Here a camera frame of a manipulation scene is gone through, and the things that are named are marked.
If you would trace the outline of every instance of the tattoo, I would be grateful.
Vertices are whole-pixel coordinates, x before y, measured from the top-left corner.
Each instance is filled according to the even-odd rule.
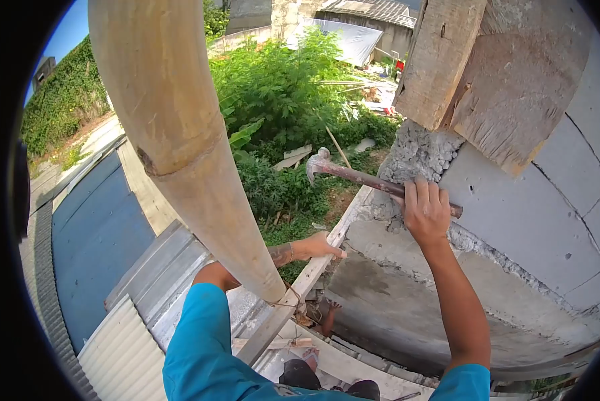
[[[281,268],[282,266],[291,262],[292,253],[290,243],[278,246],[269,246],[267,250],[273,259],[273,264],[275,264],[277,268]]]

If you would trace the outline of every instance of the foot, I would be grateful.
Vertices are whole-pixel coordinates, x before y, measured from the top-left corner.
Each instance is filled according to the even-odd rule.
[[[302,354],[302,359],[306,362],[307,365],[311,368],[313,373],[318,368],[318,354],[320,354],[320,350],[316,347],[309,347]]]

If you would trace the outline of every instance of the hammer handle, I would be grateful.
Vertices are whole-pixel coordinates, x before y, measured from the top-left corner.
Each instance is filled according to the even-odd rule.
[[[348,169],[341,165],[329,163],[328,165],[322,165],[322,172],[327,172],[338,177],[342,177],[351,182],[359,183],[372,187],[388,194],[405,198],[405,187],[400,184],[393,183],[391,181],[383,180],[366,172]],[[451,208],[451,217],[460,219],[462,216],[462,206],[456,204],[449,204]]]

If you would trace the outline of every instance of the white tarp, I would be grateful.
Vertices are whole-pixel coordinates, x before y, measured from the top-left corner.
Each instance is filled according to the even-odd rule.
[[[319,25],[323,33],[338,33],[338,47],[342,49],[342,56],[338,60],[346,61],[358,67],[368,60],[369,55],[376,47],[383,32],[364,26],[345,24],[343,22],[326,21],[321,19],[305,18],[289,35],[287,45],[290,49],[297,49],[298,42],[303,36],[304,27]]]

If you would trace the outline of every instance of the hand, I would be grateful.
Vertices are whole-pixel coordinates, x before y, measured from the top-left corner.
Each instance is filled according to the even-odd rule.
[[[336,259],[337,257],[347,257],[346,252],[340,248],[329,245],[327,242],[327,235],[327,231],[320,231],[313,234],[311,237],[292,242],[291,247],[294,250],[294,260],[307,261],[309,258],[325,256],[330,253],[333,254],[332,259]]]
[[[329,304],[329,311],[342,308],[342,305],[336,301],[327,300],[327,303]]]
[[[449,193],[439,189],[435,182],[417,176],[414,182],[405,182],[405,198],[392,196],[398,202],[405,227],[421,248],[447,243],[449,228]]]

